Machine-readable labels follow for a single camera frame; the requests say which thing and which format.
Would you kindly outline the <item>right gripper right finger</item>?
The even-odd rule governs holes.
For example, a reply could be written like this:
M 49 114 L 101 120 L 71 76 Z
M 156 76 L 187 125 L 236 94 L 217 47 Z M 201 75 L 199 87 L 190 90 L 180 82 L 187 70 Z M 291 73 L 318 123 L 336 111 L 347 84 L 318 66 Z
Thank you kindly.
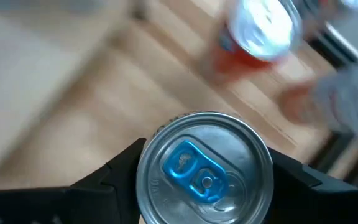
M 274 192 L 265 224 L 358 224 L 358 188 L 272 148 Z

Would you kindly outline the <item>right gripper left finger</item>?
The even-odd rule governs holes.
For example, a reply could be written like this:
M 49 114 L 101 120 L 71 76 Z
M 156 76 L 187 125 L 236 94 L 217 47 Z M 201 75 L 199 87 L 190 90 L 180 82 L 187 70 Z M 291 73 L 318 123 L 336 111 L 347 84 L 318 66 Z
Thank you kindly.
M 139 224 L 139 138 L 70 186 L 0 190 L 0 224 Z

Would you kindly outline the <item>blue silver energy drink can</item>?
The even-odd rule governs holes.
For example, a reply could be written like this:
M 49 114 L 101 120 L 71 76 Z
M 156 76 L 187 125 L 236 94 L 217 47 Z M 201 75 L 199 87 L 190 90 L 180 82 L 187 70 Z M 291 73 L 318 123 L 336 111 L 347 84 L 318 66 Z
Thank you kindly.
M 145 224 L 263 224 L 273 162 L 262 138 L 235 116 L 197 111 L 145 142 L 137 203 Z

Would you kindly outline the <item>orange soda can blue logo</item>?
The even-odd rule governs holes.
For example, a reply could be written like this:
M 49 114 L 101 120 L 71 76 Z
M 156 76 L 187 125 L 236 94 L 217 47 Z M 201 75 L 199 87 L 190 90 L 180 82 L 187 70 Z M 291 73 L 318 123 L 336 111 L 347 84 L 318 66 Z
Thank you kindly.
M 270 68 L 301 40 L 302 21 L 292 0 L 233 0 L 206 73 L 224 83 Z

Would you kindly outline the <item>black table edge rail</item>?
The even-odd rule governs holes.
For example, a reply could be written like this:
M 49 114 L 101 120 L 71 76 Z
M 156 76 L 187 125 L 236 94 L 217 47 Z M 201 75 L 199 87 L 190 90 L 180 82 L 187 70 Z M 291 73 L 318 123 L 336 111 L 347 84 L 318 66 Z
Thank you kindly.
M 306 43 L 335 69 L 358 64 L 358 50 L 332 27 L 317 33 Z

